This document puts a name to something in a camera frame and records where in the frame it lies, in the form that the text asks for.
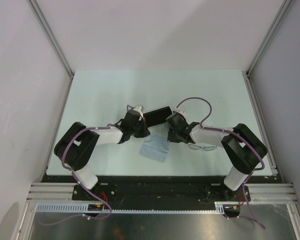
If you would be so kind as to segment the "blue cleaning cloth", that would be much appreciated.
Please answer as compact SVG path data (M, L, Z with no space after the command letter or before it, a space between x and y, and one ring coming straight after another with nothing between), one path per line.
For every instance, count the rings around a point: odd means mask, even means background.
M139 155L147 159L164 163L170 151L170 143L166 137L150 134L145 138L139 150Z

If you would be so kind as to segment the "black glasses case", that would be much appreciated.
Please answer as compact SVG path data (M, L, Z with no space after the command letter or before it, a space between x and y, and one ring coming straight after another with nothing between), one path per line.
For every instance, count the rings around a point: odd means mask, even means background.
M160 124L164 124L166 122L166 118L168 118L171 114L171 108L169 106L166 106L144 113L143 118L145 120L146 126L150 128Z

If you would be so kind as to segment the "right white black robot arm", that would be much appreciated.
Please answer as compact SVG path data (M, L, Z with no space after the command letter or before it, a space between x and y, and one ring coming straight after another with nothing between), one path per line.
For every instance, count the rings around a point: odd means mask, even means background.
M168 116L166 122L169 125L167 140L171 143L208 144L225 150L232 167L223 183L216 188L215 195L218 197L232 201L252 174L265 168L263 158L268 149L243 123L233 128L187 123L186 118L177 111Z

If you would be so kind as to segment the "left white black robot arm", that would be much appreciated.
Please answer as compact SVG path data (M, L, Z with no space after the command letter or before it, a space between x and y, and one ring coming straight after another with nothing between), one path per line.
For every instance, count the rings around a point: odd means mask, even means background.
M54 147L54 155L61 165L71 172L82 185L83 194L90 200L100 196L101 188L97 185L98 177L89 167L88 162L96 146L123 144L134 138L150 135L143 114L143 106L128 106L124 118L105 127L87 127L75 122Z

